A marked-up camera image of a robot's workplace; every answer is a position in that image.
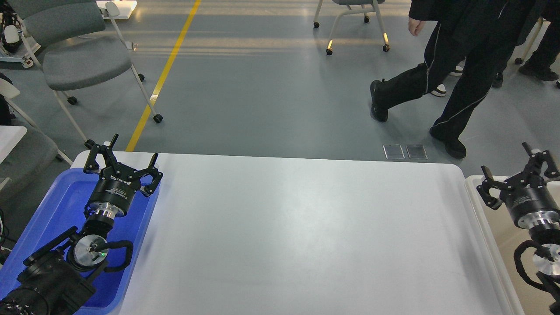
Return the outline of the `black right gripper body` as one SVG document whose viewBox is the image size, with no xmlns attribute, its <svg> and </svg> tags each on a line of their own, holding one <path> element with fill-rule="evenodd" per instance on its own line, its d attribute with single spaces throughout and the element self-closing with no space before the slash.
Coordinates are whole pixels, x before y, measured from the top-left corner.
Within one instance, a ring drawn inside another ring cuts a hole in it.
<svg viewBox="0 0 560 315">
<path fill-rule="evenodd" d="M 529 230 L 542 224 L 559 223 L 559 207 L 554 201 L 545 181 L 530 183 L 529 180 L 508 178 L 504 191 L 504 203 L 514 225 Z"/>
</svg>

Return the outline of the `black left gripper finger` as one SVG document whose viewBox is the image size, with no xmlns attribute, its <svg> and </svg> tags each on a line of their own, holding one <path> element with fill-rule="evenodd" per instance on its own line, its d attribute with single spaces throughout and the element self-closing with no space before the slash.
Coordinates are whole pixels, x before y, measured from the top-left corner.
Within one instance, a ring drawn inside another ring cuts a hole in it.
<svg viewBox="0 0 560 315">
<path fill-rule="evenodd" d="M 140 191 L 145 197 L 150 197 L 159 186 L 163 173 L 156 167 L 156 161 L 159 153 L 155 152 L 150 160 L 148 167 L 141 170 L 134 170 L 131 175 L 131 188 L 137 192 Z M 148 184 L 142 184 L 141 179 L 150 177 Z"/>
<path fill-rule="evenodd" d="M 116 143 L 119 135 L 114 134 L 113 138 L 109 142 L 108 145 L 100 145 L 92 139 L 88 139 L 84 142 L 86 148 L 90 149 L 89 154 L 87 156 L 86 162 L 83 167 L 83 172 L 86 174 L 92 173 L 100 173 L 100 165 L 97 162 L 97 156 L 102 155 L 106 167 L 116 167 L 118 161 L 116 156 L 114 155 L 112 148 Z"/>
</svg>

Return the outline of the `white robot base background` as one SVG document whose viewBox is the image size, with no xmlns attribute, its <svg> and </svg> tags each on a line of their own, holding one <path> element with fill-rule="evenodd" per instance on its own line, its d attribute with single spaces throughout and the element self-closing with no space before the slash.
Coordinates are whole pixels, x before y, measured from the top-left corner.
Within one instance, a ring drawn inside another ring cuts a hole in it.
<svg viewBox="0 0 560 315">
<path fill-rule="evenodd" d="M 23 20 L 6 0 L 1 1 L 0 13 L 0 61 L 20 63 L 23 68 L 37 66 L 42 69 L 42 65 L 35 55 L 37 50 L 41 48 L 40 44 L 36 43 L 26 33 Z"/>
</svg>

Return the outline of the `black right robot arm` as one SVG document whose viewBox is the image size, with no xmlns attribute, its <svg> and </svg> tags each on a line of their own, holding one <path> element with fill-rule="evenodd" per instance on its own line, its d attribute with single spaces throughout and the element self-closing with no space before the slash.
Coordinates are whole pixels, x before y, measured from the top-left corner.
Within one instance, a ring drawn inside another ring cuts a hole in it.
<svg viewBox="0 0 560 315">
<path fill-rule="evenodd" d="M 528 231 L 530 239 L 513 253 L 518 275 L 525 283 L 549 293 L 550 313 L 559 310 L 559 205 L 548 190 L 548 183 L 559 180 L 559 169 L 548 151 L 522 146 L 528 154 L 524 169 L 504 181 L 494 179 L 488 167 L 481 167 L 482 183 L 476 187 L 484 205 L 497 210 L 505 205 L 514 226 Z"/>
</svg>

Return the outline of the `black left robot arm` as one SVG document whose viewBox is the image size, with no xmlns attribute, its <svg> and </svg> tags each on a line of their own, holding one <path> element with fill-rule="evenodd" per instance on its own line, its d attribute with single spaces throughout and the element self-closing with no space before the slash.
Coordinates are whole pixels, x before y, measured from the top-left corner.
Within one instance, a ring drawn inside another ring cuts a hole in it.
<svg viewBox="0 0 560 315">
<path fill-rule="evenodd" d="M 137 170 L 85 142 L 83 170 L 54 181 L 1 269 L 3 315 L 110 312 L 128 285 L 158 185 L 155 153 Z"/>
</svg>

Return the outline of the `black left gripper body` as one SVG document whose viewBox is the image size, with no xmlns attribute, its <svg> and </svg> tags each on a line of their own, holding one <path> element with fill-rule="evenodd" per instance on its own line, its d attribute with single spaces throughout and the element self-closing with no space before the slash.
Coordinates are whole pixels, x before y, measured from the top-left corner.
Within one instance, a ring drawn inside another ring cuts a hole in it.
<svg viewBox="0 0 560 315">
<path fill-rule="evenodd" d="M 137 172 L 123 163 L 100 170 L 99 180 L 86 203 L 86 217 L 100 210 L 112 213 L 111 218 L 126 216 L 141 186 Z"/>
</svg>

